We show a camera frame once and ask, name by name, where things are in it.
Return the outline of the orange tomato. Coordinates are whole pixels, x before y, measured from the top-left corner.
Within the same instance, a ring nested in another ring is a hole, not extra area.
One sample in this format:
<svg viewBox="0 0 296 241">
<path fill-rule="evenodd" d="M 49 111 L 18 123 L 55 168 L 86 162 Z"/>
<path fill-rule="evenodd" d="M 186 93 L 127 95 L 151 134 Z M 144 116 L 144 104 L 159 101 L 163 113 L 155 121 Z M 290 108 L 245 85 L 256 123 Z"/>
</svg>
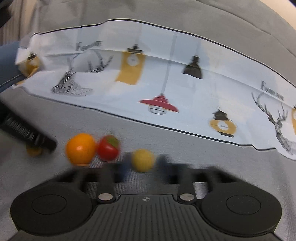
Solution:
<svg viewBox="0 0 296 241">
<path fill-rule="evenodd" d="M 67 142 L 65 153 L 74 166 L 88 166 L 96 154 L 95 139 L 88 133 L 77 134 Z"/>
<path fill-rule="evenodd" d="M 39 147 L 31 147 L 29 145 L 26 145 L 26 151 L 27 154 L 31 157 L 36 157 L 42 154 L 43 150 Z"/>
</svg>

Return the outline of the yellow-green longan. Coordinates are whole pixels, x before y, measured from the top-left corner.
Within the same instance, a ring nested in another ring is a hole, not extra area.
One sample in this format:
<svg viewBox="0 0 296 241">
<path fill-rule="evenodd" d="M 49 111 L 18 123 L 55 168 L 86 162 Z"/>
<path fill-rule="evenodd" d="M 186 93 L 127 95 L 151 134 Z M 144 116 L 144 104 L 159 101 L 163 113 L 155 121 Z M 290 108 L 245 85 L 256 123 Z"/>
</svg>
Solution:
<svg viewBox="0 0 296 241">
<path fill-rule="evenodd" d="M 146 149 L 137 149 L 132 153 L 132 167 L 138 173 L 147 173 L 155 162 L 154 154 Z"/>
</svg>

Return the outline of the red cherry tomato in pile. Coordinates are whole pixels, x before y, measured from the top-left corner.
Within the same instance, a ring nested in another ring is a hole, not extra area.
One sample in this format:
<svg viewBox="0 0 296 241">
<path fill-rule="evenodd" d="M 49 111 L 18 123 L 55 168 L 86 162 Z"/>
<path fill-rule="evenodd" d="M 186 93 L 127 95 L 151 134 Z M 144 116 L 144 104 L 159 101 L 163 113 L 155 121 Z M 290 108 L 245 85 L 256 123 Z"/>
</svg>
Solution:
<svg viewBox="0 0 296 241">
<path fill-rule="evenodd" d="M 100 160 L 105 162 L 114 161 L 120 151 L 120 141 L 113 135 L 105 135 L 97 145 L 97 154 Z"/>
</svg>

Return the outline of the orange tomato top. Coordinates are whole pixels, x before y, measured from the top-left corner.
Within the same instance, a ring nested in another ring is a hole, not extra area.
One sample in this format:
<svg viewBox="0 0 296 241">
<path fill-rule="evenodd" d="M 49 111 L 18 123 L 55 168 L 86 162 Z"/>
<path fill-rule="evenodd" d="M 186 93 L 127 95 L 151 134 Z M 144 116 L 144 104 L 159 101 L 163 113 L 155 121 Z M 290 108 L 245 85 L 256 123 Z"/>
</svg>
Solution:
<svg viewBox="0 0 296 241">
<path fill-rule="evenodd" d="M 95 139 L 88 133 L 77 134 L 67 142 L 65 153 L 74 166 L 88 166 L 96 154 Z"/>
</svg>

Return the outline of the grey printed sofa cover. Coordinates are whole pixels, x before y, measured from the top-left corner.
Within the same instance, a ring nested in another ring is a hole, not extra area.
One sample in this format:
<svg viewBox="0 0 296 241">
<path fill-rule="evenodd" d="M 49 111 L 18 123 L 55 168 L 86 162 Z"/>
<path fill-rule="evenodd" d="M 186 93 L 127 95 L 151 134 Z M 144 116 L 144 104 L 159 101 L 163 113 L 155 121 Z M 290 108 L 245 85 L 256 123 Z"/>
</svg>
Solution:
<svg viewBox="0 0 296 241">
<path fill-rule="evenodd" d="M 1 240 L 22 192 L 72 168 L 67 140 L 215 166 L 273 194 L 295 240 L 295 29 L 261 1 L 11 1 L 1 46 L 25 77 L 1 100 L 57 140 L 1 133 Z"/>
</svg>

